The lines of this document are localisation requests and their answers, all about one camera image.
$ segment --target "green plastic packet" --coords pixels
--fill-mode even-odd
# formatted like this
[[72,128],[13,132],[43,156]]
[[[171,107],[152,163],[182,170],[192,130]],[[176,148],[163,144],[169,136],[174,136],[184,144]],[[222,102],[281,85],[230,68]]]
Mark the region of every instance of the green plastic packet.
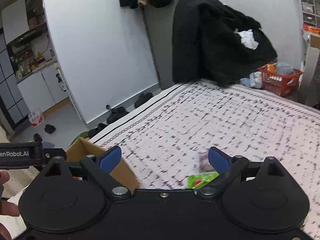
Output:
[[217,172],[198,174],[198,175],[190,175],[188,177],[187,188],[192,188],[192,189],[201,188],[204,185],[207,185],[211,180],[218,177],[218,175],[219,174]]

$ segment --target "laundry basket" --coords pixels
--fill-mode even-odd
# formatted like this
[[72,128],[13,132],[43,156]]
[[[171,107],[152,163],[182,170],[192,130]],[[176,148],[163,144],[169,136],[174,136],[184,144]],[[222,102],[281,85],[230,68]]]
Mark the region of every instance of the laundry basket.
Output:
[[267,70],[267,67],[259,68],[262,77],[262,88],[281,97],[286,97],[296,90],[299,85],[299,77],[303,74],[298,69],[293,69],[295,74],[284,76]]

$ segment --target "finger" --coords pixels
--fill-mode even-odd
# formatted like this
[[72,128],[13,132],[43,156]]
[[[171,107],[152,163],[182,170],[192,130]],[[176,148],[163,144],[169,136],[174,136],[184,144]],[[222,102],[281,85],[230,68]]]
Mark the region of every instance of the finger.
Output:
[[0,200],[0,215],[18,217],[20,216],[18,206],[11,202]]
[[9,181],[10,175],[7,171],[1,171],[0,175],[1,175],[0,184],[4,184]]
[[0,223],[0,234],[6,239],[6,240],[12,240],[9,231],[5,228],[3,224]]

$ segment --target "blue pad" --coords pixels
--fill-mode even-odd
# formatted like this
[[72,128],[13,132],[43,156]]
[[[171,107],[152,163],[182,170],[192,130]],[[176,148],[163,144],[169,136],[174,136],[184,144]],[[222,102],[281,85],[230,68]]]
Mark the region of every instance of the blue pad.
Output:
[[217,173],[222,174],[230,167],[230,162],[227,158],[223,157],[217,149],[211,147],[208,153],[208,161],[210,165],[217,171]]
[[99,167],[105,173],[110,174],[120,161],[121,148],[119,146],[115,146],[99,156]]

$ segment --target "floor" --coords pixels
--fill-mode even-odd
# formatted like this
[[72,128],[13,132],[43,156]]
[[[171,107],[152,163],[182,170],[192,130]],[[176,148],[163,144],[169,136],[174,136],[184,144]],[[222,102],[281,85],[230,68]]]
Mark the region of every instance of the floor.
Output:
[[[46,124],[51,124],[56,128],[52,134],[44,131]],[[50,142],[54,144],[55,148],[66,149],[70,146],[71,142],[82,132],[87,131],[86,125],[81,122],[76,114],[73,106],[69,102],[62,108],[50,114],[44,123],[38,127],[28,127],[17,137],[11,139],[11,142],[29,142],[33,141],[35,133],[40,134],[43,142]]]

